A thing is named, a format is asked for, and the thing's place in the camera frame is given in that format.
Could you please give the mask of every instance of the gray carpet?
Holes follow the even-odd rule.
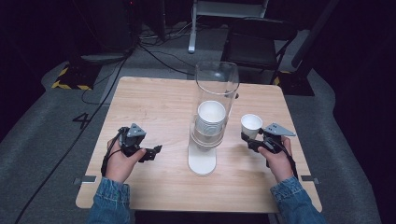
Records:
[[[226,32],[224,28],[199,32],[194,54],[187,51],[187,35],[147,49],[176,70],[193,73],[197,62],[220,59]],[[307,34],[307,31],[299,33],[287,51],[281,70],[295,69],[290,61]],[[103,81],[92,91],[52,89],[50,86],[64,64],[43,76],[46,92],[0,144],[0,223],[15,222],[35,190],[74,144],[80,123],[72,120],[83,113],[94,115],[91,123],[27,207],[20,223],[84,223],[86,220],[88,210],[76,207],[78,186],[73,181],[85,174],[108,106],[95,111],[110,91],[120,65],[103,66],[97,82]],[[246,82],[267,84],[269,80],[255,76],[257,71],[243,73]],[[136,49],[127,60],[120,70],[119,77],[122,76],[192,79],[165,67],[142,49]],[[322,213],[329,223],[380,223],[371,185],[333,119],[332,89],[315,71],[311,71],[308,79],[315,96],[285,98],[311,173],[319,182]]]

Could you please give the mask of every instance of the black chair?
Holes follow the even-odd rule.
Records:
[[[238,66],[274,71],[276,79],[287,46],[297,36],[298,29],[290,22],[264,18],[243,18],[232,23],[221,60]],[[281,48],[276,50],[276,43]]]

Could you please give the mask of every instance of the wooden table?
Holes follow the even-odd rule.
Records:
[[[295,132],[282,90],[277,86],[240,84],[239,98],[221,145],[217,167],[199,176],[188,165],[193,80],[122,77],[108,110],[86,175],[95,183],[83,183],[77,206],[90,208],[100,183],[100,167],[106,142],[120,127],[134,122],[147,132],[141,147],[163,145],[155,161],[138,163],[126,180],[132,188],[131,205],[137,210],[277,213],[270,188],[276,184],[265,158],[248,149],[240,137],[240,119],[247,113],[263,119],[263,126],[276,122]],[[293,158],[299,175],[310,175],[297,136],[291,137]],[[301,181],[314,206],[321,211],[315,184]]]

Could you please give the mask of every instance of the white paper cup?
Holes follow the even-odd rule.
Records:
[[[196,129],[204,135],[221,132],[225,119],[225,108],[217,101],[205,101],[198,106]]]
[[[241,118],[242,133],[251,139],[256,139],[260,127],[262,127],[262,119],[254,114],[246,114]]]

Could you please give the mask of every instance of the blue denim jacket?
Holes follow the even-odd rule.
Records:
[[[291,223],[326,223],[312,205],[306,191],[295,178],[289,178],[271,188],[280,214]],[[105,177],[93,197],[88,223],[130,223],[129,186]]]

